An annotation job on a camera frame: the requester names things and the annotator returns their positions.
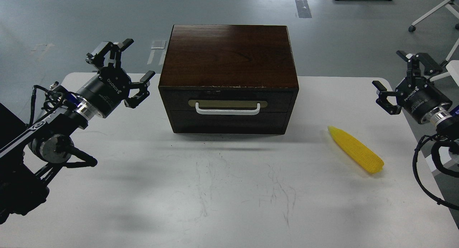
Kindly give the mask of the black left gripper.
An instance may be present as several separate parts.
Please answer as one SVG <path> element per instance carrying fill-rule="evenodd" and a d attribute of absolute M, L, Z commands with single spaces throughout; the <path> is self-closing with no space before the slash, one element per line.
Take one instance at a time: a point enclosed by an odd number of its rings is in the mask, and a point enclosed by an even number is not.
<path fill-rule="evenodd" d="M 95 107 L 97 115 L 102 118 L 108 117 L 122 100 L 126 107 L 134 109 L 150 95 L 148 86 L 155 71 L 148 71 L 138 82 L 131 83 L 131 77 L 121 67 L 122 52 L 133 42 L 133 39 L 120 43 L 103 41 L 86 55 L 86 62 L 93 65 L 98 73 L 76 93 Z M 138 89 L 138 93 L 128 97 L 129 90 L 133 89 Z"/>

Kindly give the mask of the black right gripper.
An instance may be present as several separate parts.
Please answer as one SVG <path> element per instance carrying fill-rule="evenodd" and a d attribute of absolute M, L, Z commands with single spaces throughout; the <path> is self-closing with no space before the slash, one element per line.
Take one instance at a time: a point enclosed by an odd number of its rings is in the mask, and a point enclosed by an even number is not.
<path fill-rule="evenodd" d="M 431 110 L 442 107 L 449 109 L 452 101 L 447 98 L 433 82 L 421 77 L 420 65 L 423 65 L 424 76 L 436 76 L 443 72 L 443 68 L 428 54 L 408 54 L 398 50 L 396 54 L 407 62 L 406 78 L 396 87 L 396 91 L 388 91 L 378 80 L 372 84 L 377 89 L 376 103 L 390 115 L 400 114 L 402 108 L 418 123 L 426 124 L 429 119 L 426 114 Z M 388 97 L 397 97 L 397 105 L 388 101 Z"/>

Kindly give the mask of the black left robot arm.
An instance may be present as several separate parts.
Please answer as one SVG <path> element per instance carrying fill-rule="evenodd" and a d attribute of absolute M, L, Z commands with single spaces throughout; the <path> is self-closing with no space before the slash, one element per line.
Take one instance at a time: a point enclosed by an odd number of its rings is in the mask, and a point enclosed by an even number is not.
<path fill-rule="evenodd" d="M 155 72 L 133 82 L 121 66 L 122 52 L 132 43 L 103 41 L 88 53 L 86 62 L 96 75 L 76 92 L 59 82 L 48 88 L 34 85 L 28 123 L 1 106 L 1 223 L 46 202 L 48 184 L 62 168 L 97 165 L 75 147 L 71 135 L 76 129 L 85 129 L 95 116 L 108 117 L 121 102 L 134 109 L 149 96 Z"/>

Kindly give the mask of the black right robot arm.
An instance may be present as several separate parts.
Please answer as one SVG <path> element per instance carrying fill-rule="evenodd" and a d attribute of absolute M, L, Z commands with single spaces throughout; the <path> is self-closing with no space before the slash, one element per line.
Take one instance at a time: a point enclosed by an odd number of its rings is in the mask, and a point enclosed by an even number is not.
<path fill-rule="evenodd" d="M 451 109 L 452 101 L 434 85 L 434 76 L 443 69 L 427 53 L 408 54 L 397 51 L 397 55 L 407 63 L 406 77 L 395 88 L 388 91 L 380 81 L 372 83 L 377 88 L 376 103 L 390 115 L 400 114 L 405 110 L 418 124 L 431 123 L 436 134 L 424 135 L 415 147 L 412 160 L 414 177 L 420 188 L 438 205 L 458 210 L 458 205 L 446 202 L 428 191 L 420 181 L 417 169 L 418 153 L 423 145 L 433 141 L 431 159 L 435 168 L 447 175 L 458 178 L 459 173 L 446 168 L 440 156 L 440 148 L 447 147 L 452 160 L 458 161 L 458 108 Z"/>

